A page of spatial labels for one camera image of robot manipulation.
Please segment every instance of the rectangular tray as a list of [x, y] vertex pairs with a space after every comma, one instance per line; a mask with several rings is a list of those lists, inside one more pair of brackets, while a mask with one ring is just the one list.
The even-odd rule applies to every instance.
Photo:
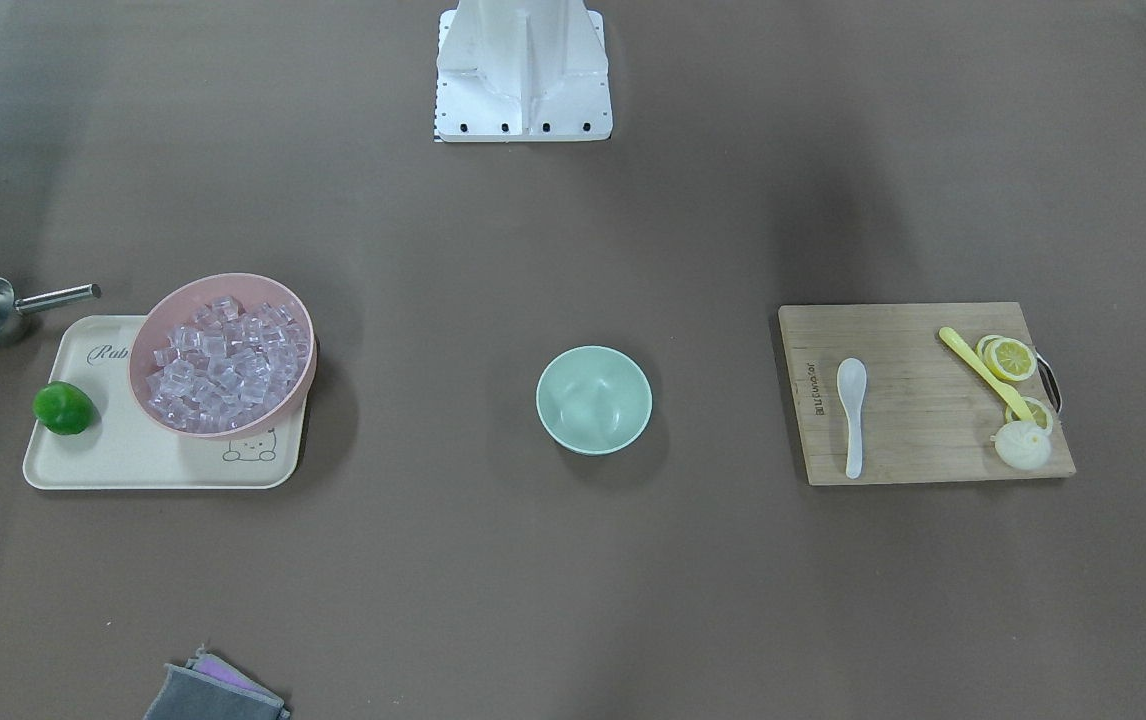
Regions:
[[[1035, 347], [1015, 302], [923, 305], [784, 305], [778, 310], [787, 382], [796, 407], [804, 468], [815, 486], [1066, 478], [1075, 474], [1061, 424], [1053, 456], [1034, 471], [1008, 468], [990, 437], [1004, 401], [937, 337], [943, 324], [972, 345], [997, 332]], [[835, 373], [845, 357], [866, 366], [862, 405], [864, 468], [843, 475], [848, 430]], [[1018, 392], [1052, 407], [1039, 375]]]
[[265, 435], [236, 441], [193, 439], [148, 418], [129, 392], [129, 347], [143, 315], [76, 320], [57, 346], [49, 381], [83, 389], [99, 420], [58, 436], [36, 423], [23, 475], [39, 490], [266, 490], [298, 467], [305, 402]]

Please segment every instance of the white spoon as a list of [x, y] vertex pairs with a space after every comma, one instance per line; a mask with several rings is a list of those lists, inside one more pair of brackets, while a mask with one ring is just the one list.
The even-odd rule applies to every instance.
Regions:
[[866, 397], [866, 366], [857, 357], [848, 357], [839, 365], [839, 404], [848, 415], [848, 462], [843, 474], [848, 479], [862, 475], [862, 398]]

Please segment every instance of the bowl of ice cubes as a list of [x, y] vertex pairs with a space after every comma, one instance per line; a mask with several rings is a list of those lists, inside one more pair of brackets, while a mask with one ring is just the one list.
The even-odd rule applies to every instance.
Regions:
[[249, 273], [178, 288], [154, 306], [129, 351], [138, 406], [183, 437], [266, 432], [303, 405], [314, 375], [316, 332], [305, 305]]

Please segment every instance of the green lime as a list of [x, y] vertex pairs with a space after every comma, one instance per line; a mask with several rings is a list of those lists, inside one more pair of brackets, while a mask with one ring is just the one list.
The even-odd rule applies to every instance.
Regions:
[[30, 404], [30, 410], [44, 426], [60, 436], [74, 436], [84, 432], [97, 416], [96, 407], [83, 389], [61, 381], [39, 388], [36, 399]]

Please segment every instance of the wooden cutting board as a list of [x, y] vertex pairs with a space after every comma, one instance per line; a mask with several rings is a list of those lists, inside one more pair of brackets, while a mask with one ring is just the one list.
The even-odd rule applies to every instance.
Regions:
[[[778, 310], [804, 468], [815, 486], [1066, 478], [1075, 474], [1061, 425], [1053, 456], [1034, 471], [1008, 468], [990, 437], [1004, 401], [937, 337], [943, 324], [972, 346], [1002, 334], [1035, 347], [1015, 302], [931, 305], [784, 305]], [[864, 468], [843, 475], [848, 430], [835, 373], [847, 357], [866, 366]], [[1017, 383], [1052, 409], [1036, 373]]]

